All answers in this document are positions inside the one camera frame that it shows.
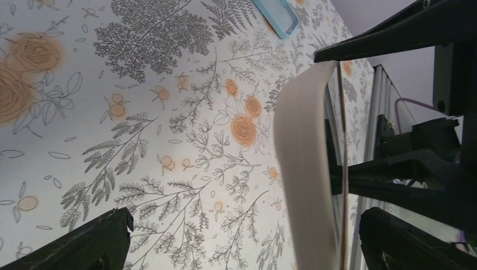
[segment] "purple cable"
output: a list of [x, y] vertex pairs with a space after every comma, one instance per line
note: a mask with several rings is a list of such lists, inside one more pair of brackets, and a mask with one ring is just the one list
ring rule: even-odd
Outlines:
[[398, 99], [396, 99], [396, 101], [394, 102], [394, 111], [396, 113], [396, 122], [398, 122], [398, 128], [399, 128], [399, 134], [401, 134], [401, 123], [399, 121], [399, 111], [398, 111], [398, 103], [399, 101], [407, 101], [407, 102], [410, 102], [410, 103], [413, 103], [413, 104], [416, 104], [416, 105], [419, 105], [419, 106], [422, 106], [424, 108], [428, 108], [428, 109], [431, 109], [433, 111], [437, 111], [436, 109], [434, 109], [433, 106], [429, 105], [429, 104], [426, 104], [426, 103], [422, 103], [420, 101], [417, 101], [417, 100], [413, 100], [411, 98], [407, 98], [407, 97], [400, 97]]

